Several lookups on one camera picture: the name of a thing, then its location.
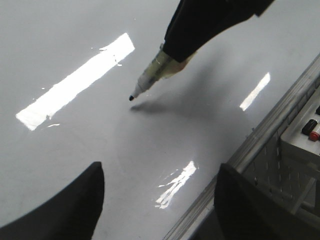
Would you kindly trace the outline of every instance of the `aluminum rail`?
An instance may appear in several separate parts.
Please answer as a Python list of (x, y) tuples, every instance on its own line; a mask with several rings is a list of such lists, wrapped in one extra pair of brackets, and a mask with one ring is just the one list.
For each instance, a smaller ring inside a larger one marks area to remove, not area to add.
[[(313, 60), (297, 81), (291, 86), (269, 114), (255, 128), (227, 162), (243, 173), (267, 141), (287, 120), (301, 99), (310, 89), (320, 84), (320, 54)], [(214, 209), (216, 177), (194, 201), (186, 213), (168, 232), (163, 240), (188, 240)]]

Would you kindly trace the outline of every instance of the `perforated panel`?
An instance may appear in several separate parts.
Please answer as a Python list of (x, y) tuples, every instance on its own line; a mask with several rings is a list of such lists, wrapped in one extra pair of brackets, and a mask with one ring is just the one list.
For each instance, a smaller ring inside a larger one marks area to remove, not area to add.
[(293, 214), (299, 209), (315, 180), (284, 163), (280, 136), (315, 92), (316, 86), (319, 86), (318, 80), (243, 173), (266, 196)]

